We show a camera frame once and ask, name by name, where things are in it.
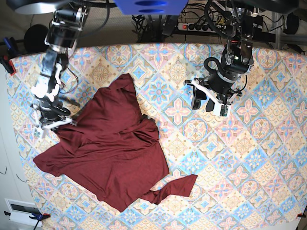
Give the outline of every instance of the white wall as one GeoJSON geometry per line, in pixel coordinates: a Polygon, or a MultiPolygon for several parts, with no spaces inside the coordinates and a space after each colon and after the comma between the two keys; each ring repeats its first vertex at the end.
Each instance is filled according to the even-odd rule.
{"type": "Polygon", "coordinates": [[[9,211],[4,198],[33,203],[27,183],[20,181],[16,174],[26,180],[19,150],[12,126],[11,111],[6,89],[5,69],[0,65],[0,230],[26,230],[33,226],[15,224],[9,221],[4,211],[9,211]]]}

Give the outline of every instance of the crumpled fabric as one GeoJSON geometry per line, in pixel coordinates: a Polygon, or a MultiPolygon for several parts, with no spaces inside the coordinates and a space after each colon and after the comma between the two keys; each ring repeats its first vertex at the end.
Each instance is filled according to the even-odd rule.
{"type": "Polygon", "coordinates": [[[129,74],[100,88],[75,121],[60,126],[60,143],[34,158],[42,171],[68,176],[120,212],[138,198],[159,204],[168,195],[190,195],[196,175],[150,191],[169,168],[158,127],[142,117],[129,74]]]}

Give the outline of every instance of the black wire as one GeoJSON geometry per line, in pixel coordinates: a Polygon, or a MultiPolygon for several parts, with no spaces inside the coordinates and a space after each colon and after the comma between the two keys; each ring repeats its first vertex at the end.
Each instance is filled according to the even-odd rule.
{"type": "Polygon", "coordinates": [[[37,227],[38,223],[39,223],[39,220],[38,220],[38,221],[37,221],[37,223],[35,224],[35,226],[34,226],[33,230],[35,230],[35,229],[36,229],[36,227],[37,227]]]}
{"type": "Polygon", "coordinates": [[[196,25],[196,24],[200,23],[200,22],[201,22],[201,20],[203,20],[203,22],[205,23],[205,22],[206,22],[206,20],[204,20],[204,17],[205,17],[205,15],[203,15],[202,17],[200,17],[200,18],[197,20],[197,22],[195,22],[195,23],[194,23],[194,25],[196,25]]]}
{"type": "Polygon", "coordinates": [[[17,176],[17,178],[18,178],[19,180],[21,180],[21,181],[24,182],[24,183],[27,183],[27,182],[28,182],[28,180],[23,181],[22,179],[20,179],[17,173],[16,173],[16,176],[17,176]]]}
{"type": "Polygon", "coordinates": [[[200,18],[200,16],[197,14],[197,13],[195,13],[194,11],[184,11],[183,12],[183,14],[185,13],[185,15],[187,15],[187,13],[193,13],[193,14],[195,14],[198,18],[200,18]]]}
{"type": "Polygon", "coordinates": [[[230,2],[231,2],[231,5],[232,5],[232,8],[234,9],[234,14],[235,14],[235,17],[236,17],[236,21],[238,23],[241,23],[241,19],[240,19],[239,15],[238,15],[238,11],[236,10],[236,6],[235,6],[234,0],[230,0],[230,2]]]}
{"type": "Polygon", "coordinates": [[[224,34],[221,30],[219,30],[213,23],[213,21],[211,20],[210,16],[209,16],[209,8],[210,5],[212,3],[212,0],[208,0],[207,4],[206,4],[206,8],[205,8],[205,16],[206,16],[206,21],[208,22],[209,26],[222,38],[227,38],[228,36],[226,34],[224,34]]]}
{"type": "Polygon", "coordinates": [[[272,32],[272,31],[274,31],[274,30],[277,30],[278,28],[280,28],[280,27],[282,27],[283,26],[283,24],[282,25],[280,25],[280,26],[277,26],[276,28],[274,28],[274,29],[271,29],[271,30],[269,30],[269,32],[272,32]]]}
{"type": "Polygon", "coordinates": [[[132,15],[132,20],[135,22],[135,24],[133,24],[135,27],[135,30],[132,30],[132,32],[138,35],[138,40],[137,40],[137,43],[138,43],[142,41],[142,38],[148,29],[148,25],[143,26],[145,22],[144,15],[137,15],[137,16],[132,15]]]}
{"type": "Polygon", "coordinates": [[[32,18],[31,18],[31,21],[30,21],[30,27],[32,26],[34,16],[35,16],[35,14],[32,15],[32,18]]]}
{"type": "Polygon", "coordinates": [[[196,7],[187,7],[186,9],[189,9],[189,10],[201,10],[201,11],[204,10],[203,8],[196,8],[196,7]]]}
{"type": "Polygon", "coordinates": [[[97,8],[106,8],[106,7],[114,8],[114,7],[117,7],[117,5],[115,3],[109,3],[108,0],[106,0],[105,3],[84,1],[84,0],[71,0],[71,1],[75,4],[77,4],[77,5],[97,7],[97,8]]]}
{"type": "Polygon", "coordinates": [[[62,93],[62,94],[68,94],[68,93],[70,93],[70,92],[75,91],[75,89],[76,89],[76,88],[78,87],[78,85],[79,85],[79,78],[78,78],[78,76],[77,76],[74,72],[72,72],[72,70],[71,70],[69,67],[67,67],[67,69],[74,75],[74,77],[75,77],[75,79],[76,79],[76,81],[77,81],[77,84],[75,85],[75,87],[73,87],[72,89],[68,90],[67,92],[61,92],[61,90],[60,90],[60,93],[62,93]]]}
{"type": "Polygon", "coordinates": [[[273,45],[269,42],[266,42],[266,44],[270,47],[270,49],[274,49],[273,45]]]}
{"type": "Polygon", "coordinates": [[[99,30],[101,30],[106,25],[107,21],[109,20],[109,17],[110,17],[109,1],[106,0],[106,18],[105,18],[104,22],[102,23],[102,25],[99,26],[96,30],[89,32],[88,34],[85,34],[83,36],[79,36],[78,39],[84,38],[84,37],[89,37],[89,36],[96,34],[99,30]]]}
{"type": "Polygon", "coordinates": [[[244,87],[240,90],[241,92],[245,89],[246,85],[248,84],[248,76],[245,75],[245,78],[246,78],[246,80],[245,80],[245,85],[244,85],[244,87]]]}
{"type": "Polygon", "coordinates": [[[206,4],[203,4],[203,3],[189,3],[189,4],[187,4],[187,6],[200,6],[200,7],[203,7],[203,9],[205,9],[206,4]]]}
{"type": "Polygon", "coordinates": [[[273,21],[271,18],[269,18],[269,17],[266,16],[266,15],[261,15],[261,17],[265,17],[265,18],[269,19],[271,22],[277,23],[277,22],[279,22],[279,21],[283,18],[283,15],[282,15],[277,21],[273,21]]]}
{"type": "Polygon", "coordinates": [[[263,24],[265,25],[265,27],[267,28],[267,31],[269,31],[268,25],[265,21],[263,21],[263,24]]]}
{"type": "Polygon", "coordinates": [[[5,166],[5,173],[2,173],[0,172],[2,175],[5,175],[6,174],[6,171],[7,171],[8,167],[5,166]]]}
{"type": "Polygon", "coordinates": [[[185,18],[185,17],[179,17],[180,19],[191,19],[191,20],[196,20],[196,19],[199,19],[199,18],[185,18]]]}

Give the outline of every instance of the cable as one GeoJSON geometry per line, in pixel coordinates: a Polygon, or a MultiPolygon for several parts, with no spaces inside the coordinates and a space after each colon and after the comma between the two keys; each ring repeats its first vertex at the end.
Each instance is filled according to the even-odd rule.
{"type": "Polygon", "coordinates": [[[189,9],[189,10],[201,10],[201,11],[204,10],[204,8],[196,8],[196,7],[187,7],[186,9],[189,9]]]}
{"type": "Polygon", "coordinates": [[[193,14],[195,14],[198,18],[200,18],[200,16],[199,16],[197,13],[195,13],[194,11],[184,11],[184,12],[182,13],[182,15],[185,16],[185,15],[187,15],[187,13],[193,13],[193,14]]]}
{"type": "Polygon", "coordinates": [[[97,7],[97,8],[106,8],[106,6],[108,6],[109,8],[117,7],[117,5],[115,3],[109,3],[108,1],[106,1],[106,3],[84,1],[84,0],[71,0],[71,1],[78,4],[78,5],[97,7]]]}
{"type": "Polygon", "coordinates": [[[6,171],[8,170],[8,167],[5,166],[5,173],[0,172],[2,175],[6,174],[6,171]]]}
{"type": "Polygon", "coordinates": [[[75,77],[75,79],[76,79],[76,81],[77,81],[77,84],[76,84],[72,89],[68,90],[67,92],[61,92],[61,90],[60,90],[60,93],[62,93],[62,94],[68,94],[68,93],[70,93],[70,92],[75,91],[75,89],[76,89],[76,88],[78,87],[78,85],[79,85],[79,78],[78,78],[78,76],[77,76],[74,72],[72,72],[72,70],[71,70],[69,67],[67,67],[67,69],[74,75],[74,77],[75,77]]]}
{"type": "Polygon", "coordinates": [[[211,61],[214,61],[216,63],[216,66],[217,66],[219,72],[224,76],[225,70],[222,68],[220,61],[218,59],[216,59],[215,57],[209,57],[203,62],[203,66],[205,67],[205,69],[211,74],[214,74],[216,72],[215,69],[210,68],[209,65],[208,65],[208,63],[211,62],[211,61]]]}
{"type": "Polygon", "coordinates": [[[206,4],[203,4],[203,3],[189,3],[189,4],[187,4],[187,6],[200,6],[200,7],[203,7],[205,9],[206,4]]]}
{"type": "Polygon", "coordinates": [[[273,21],[271,18],[269,18],[269,17],[266,16],[266,15],[261,15],[261,17],[265,17],[265,18],[269,19],[271,22],[277,23],[277,22],[279,22],[284,16],[282,15],[277,21],[273,21]]]}
{"type": "Polygon", "coordinates": [[[108,2],[109,1],[107,0],[106,18],[105,18],[104,22],[102,23],[102,25],[99,26],[96,30],[94,30],[92,32],[89,32],[88,34],[85,34],[83,36],[78,37],[78,39],[92,36],[92,35],[96,34],[99,30],[101,30],[106,25],[106,23],[107,23],[107,21],[109,20],[109,17],[110,17],[110,7],[109,7],[109,3],[108,2]]]}
{"type": "Polygon", "coordinates": [[[184,18],[184,17],[179,17],[180,19],[191,19],[191,20],[196,20],[196,19],[199,19],[199,18],[184,18]]]}
{"type": "Polygon", "coordinates": [[[206,4],[206,8],[205,8],[205,17],[206,17],[206,21],[208,22],[209,26],[222,38],[227,38],[227,35],[222,33],[213,23],[213,21],[211,20],[210,16],[209,16],[209,8],[210,5],[212,3],[212,0],[208,0],[207,4],[206,4]]]}
{"type": "Polygon", "coordinates": [[[234,14],[235,14],[235,17],[236,17],[236,21],[237,21],[238,23],[241,23],[241,19],[240,19],[239,15],[238,15],[238,11],[236,10],[236,6],[235,6],[234,0],[230,0],[230,2],[231,2],[231,5],[232,5],[232,8],[233,8],[233,10],[234,10],[234,14]]]}
{"type": "Polygon", "coordinates": [[[31,18],[31,21],[30,21],[30,27],[32,26],[34,16],[35,16],[35,14],[32,15],[32,18],[31,18]]]}
{"type": "Polygon", "coordinates": [[[135,27],[135,31],[132,30],[132,32],[138,35],[138,40],[137,40],[137,43],[138,43],[142,41],[142,38],[144,37],[144,33],[148,29],[148,25],[143,26],[144,21],[145,21],[144,15],[137,15],[137,16],[132,15],[132,20],[135,22],[135,24],[133,24],[135,27]]]}
{"type": "Polygon", "coordinates": [[[262,20],[262,21],[263,21],[263,24],[265,25],[265,27],[267,28],[267,31],[269,31],[267,23],[264,20],[262,20]]]}
{"type": "Polygon", "coordinates": [[[24,183],[27,183],[27,182],[28,182],[28,180],[23,181],[22,179],[20,179],[17,173],[16,173],[16,176],[17,176],[17,178],[18,178],[19,180],[21,180],[21,181],[24,182],[24,183]]]}
{"type": "Polygon", "coordinates": [[[246,87],[246,85],[248,84],[248,76],[247,75],[245,75],[245,85],[244,85],[244,87],[240,90],[241,92],[245,89],[245,87],[246,87]]]}
{"type": "Polygon", "coordinates": [[[273,45],[270,42],[266,42],[270,49],[274,49],[273,45]]]}
{"type": "Polygon", "coordinates": [[[272,32],[272,31],[274,31],[274,30],[277,30],[278,28],[280,28],[280,27],[282,27],[282,26],[283,26],[283,24],[280,25],[280,26],[275,27],[274,29],[269,30],[269,32],[272,32]]]}

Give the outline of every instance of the patterned tablecloth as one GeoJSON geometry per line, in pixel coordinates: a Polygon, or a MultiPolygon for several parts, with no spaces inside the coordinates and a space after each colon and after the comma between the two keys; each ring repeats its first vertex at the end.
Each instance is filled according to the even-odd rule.
{"type": "MultiPolygon", "coordinates": [[[[255,65],[229,118],[190,108],[185,79],[207,74],[203,61],[223,46],[147,44],[82,48],[70,60],[80,79],[69,97],[84,106],[99,87],[122,73],[134,78],[143,113],[156,120],[171,173],[154,188],[197,174],[190,197],[160,205],[137,200],[123,213],[66,176],[40,171],[33,157],[58,142],[33,136],[30,88],[44,54],[13,60],[8,97],[21,161],[31,194],[50,213],[45,229],[245,230],[293,221],[307,205],[307,62],[302,55],[254,49],[255,65]]],[[[66,71],[67,89],[76,83],[66,71]]],[[[235,84],[243,87],[245,77],[235,84]]],[[[65,103],[73,113],[80,108],[65,103]]]]}

